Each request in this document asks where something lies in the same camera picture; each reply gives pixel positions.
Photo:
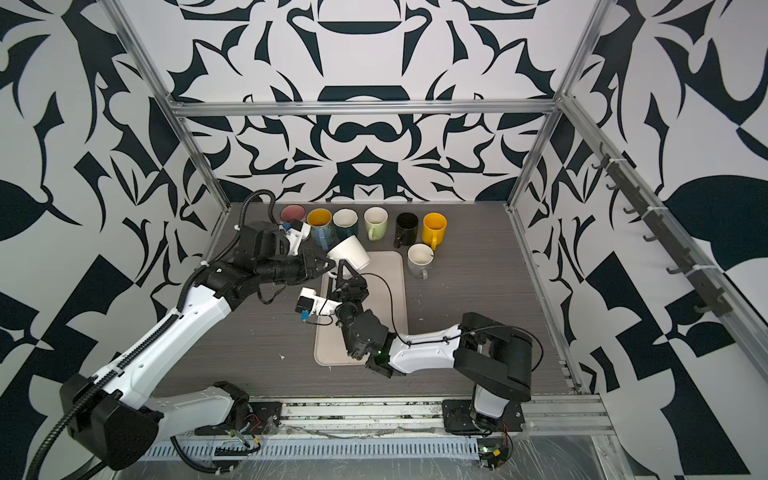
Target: wood grain surface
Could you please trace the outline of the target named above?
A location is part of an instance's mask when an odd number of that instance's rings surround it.
[[[275,216],[285,205],[275,207]],[[395,218],[409,211],[419,216],[419,241],[424,216],[432,211],[448,219],[445,240],[435,252],[429,279],[406,272],[409,332],[426,333],[460,323],[464,312],[477,312],[501,323],[533,332],[544,344],[545,355],[533,373],[533,393],[566,393],[563,373],[552,346],[541,307],[501,203],[387,204],[386,236],[368,241],[362,218],[371,205],[306,205],[332,212],[352,208],[359,215],[359,234],[368,251],[395,250]],[[240,204],[232,212],[216,252],[233,236]],[[266,220],[266,205],[252,204],[246,223]],[[397,251],[406,261],[408,247]],[[320,279],[305,284],[319,290]],[[472,382],[451,369],[414,372],[387,379],[362,366],[320,366],[313,358],[315,328],[294,312],[300,286],[291,286],[270,305],[256,295],[243,302],[190,349],[157,387],[156,396],[178,395],[228,380],[252,396],[425,396],[469,395]],[[265,298],[276,290],[263,286]],[[534,362],[538,348],[534,347]]]

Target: black and white wallpaper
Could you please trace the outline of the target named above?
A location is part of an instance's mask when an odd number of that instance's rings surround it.
[[[178,101],[554,95],[595,0],[127,0]]]
[[[768,477],[768,384],[597,163],[563,117],[518,203],[583,390],[638,474]]]
[[[574,90],[768,318],[768,2],[620,0]]]
[[[94,0],[0,0],[2,477],[175,304],[220,214]],[[90,459],[67,435],[42,478]]]
[[[506,200],[543,114],[188,119],[224,191],[284,201]]]

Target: mug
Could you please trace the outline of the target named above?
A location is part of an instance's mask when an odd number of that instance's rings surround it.
[[[328,252],[328,258],[336,262],[336,265],[339,264],[340,260],[346,260],[349,262],[349,265],[358,272],[371,263],[371,257],[368,256],[368,252],[363,248],[360,240],[357,240],[357,237],[354,236],[347,238],[342,243],[339,243],[332,248],[331,251]],[[327,275],[331,278],[336,278],[337,272],[338,270],[336,272],[330,271]],[[345,271],[344,277],[349,278],[350,276],[351,275]]]
[[[381,240],[386,233],[386,224],[389,215],[381,207],[370,207],[363,215],[366,219],[366,230],[368,231],[368,240]]]
[[[291,223],[294,220],[303,220],[306,211],[301,205],[289,205],[280,211],[280,220]]]
[[[336,241],[336,234],[331,225],[331,213],[325,208],[316,208],[307,215],[306,222],[312,229],[312,238],[315,239],[315,243],[323,249],[323,252],[327,252]]]
[[[419,229],[419,218],[415,214],[405,212],[395,220],[395,248],[416,243],[416,232]]]
[[[336,236],[339,240],[357,236],[357,212],[349,208],[343,208],[333,214],[333,225],[336,227]]]
[[[411,275],[427,280],[427,270],[432,268],[435,252],[424,243],[417,243],[408,249],[408,271]]]
[[[434,251],[442,243],[445,237],[445,228],[448,221],[441,214],[431,213],[424,217],[424,229],[422,230],[422,242],[426,243]]]

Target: yellow mug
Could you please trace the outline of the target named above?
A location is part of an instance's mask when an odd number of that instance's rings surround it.
[[[431,213],[424,217],[424,228],[422,229],[422,242],[426,243],[434,251],[442,243],[445,236],[445,228],[448,221],[441,214]]]

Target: beige tray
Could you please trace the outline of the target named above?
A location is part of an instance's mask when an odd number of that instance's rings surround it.
[[[397,331],[400,335],[408,333],[408,315],[406,310],[406,282],[403,278],[402,256],[398,252],[368,252],[371,257],[371,263],[361,273],[376,273],[386,279],[389,288],[392,289],[392,304],[394,306],[395,321],[397,322]],[[392,328],[392,318],[389,309],[389,292],[386,285],[373,275],[365,275],[368,282],[368,298],[363,300],[362,307],[371,309],[382,325],[386,326],[390,332]],[[318,295],[325,296],[328,291],[328,277],[323,276],[323,287]],[[313,318],[313,322],[328,323],[327,316],[320,319]],[[340,365],[364,365],[368,356],[362,360],[355,360],[347,356],[344,346],[344,337],[341,334],[341,328],[332,324],[329,326],[317,326],[315,332],[315,361],[322,366],[340,366]]]

